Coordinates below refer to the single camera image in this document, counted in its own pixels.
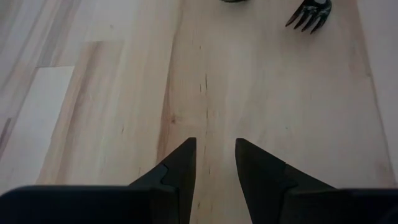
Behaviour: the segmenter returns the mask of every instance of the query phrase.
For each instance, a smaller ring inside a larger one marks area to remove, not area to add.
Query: black fork
[[[304,32],[312,25],[314,25],[314,23],[317,20],[319,20],[318,23],[313,28],[313,30],[311,31],[311,34],[313,34],[315,31],[320,29],[325,24],[326,20],[329,17],[330,11],[331,11],[330,0],[326,0],[324,3],[316,2],[316,0],[304,0],[301,6],[296,10],[293,16],[286,23],[286,27],[291,25],[299,16],[302,15],[301,19],[296,24],[294,29],[299,28],[302,24],[304,24],[304,22],[308,18],[310,18],[307,24],[302,29],[302,32]]]

